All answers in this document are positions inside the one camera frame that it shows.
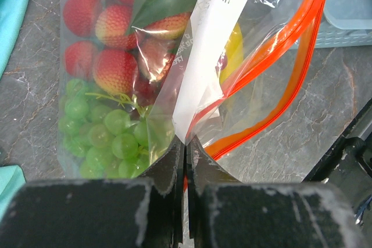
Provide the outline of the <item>clear zip top bag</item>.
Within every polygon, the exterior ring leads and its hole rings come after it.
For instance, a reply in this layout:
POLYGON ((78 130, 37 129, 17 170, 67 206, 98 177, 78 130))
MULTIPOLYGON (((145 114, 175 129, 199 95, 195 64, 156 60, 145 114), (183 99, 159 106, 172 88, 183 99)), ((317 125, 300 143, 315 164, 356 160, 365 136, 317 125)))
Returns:
POLYGON ((325 0, 196 0, 149 115, 151 165, 174 138, 198 138, 217 160, 274 123, 296 98, 312 59, 325 0), (217 63, 236 23, 240 75, 223 95, 217 63))

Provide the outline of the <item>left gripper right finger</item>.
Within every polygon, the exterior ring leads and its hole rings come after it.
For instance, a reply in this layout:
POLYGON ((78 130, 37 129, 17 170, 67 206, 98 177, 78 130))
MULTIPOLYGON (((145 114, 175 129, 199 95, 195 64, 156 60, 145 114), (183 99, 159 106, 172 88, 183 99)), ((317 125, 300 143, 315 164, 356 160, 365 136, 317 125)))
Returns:
POLYGON ((245 184, 186 147, 189 236, 195 247, 367 247, 351 205, 334 185, 245 184))

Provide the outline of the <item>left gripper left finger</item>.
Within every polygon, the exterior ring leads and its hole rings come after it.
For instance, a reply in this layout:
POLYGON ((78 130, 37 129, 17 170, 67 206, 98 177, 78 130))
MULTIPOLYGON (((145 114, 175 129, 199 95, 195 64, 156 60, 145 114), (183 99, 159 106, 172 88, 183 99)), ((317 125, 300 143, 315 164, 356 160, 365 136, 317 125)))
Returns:
POLYGON ((1 221, 2 247, 177 247, 183 240, 184 145, 134 179, 26 183, 1 221))

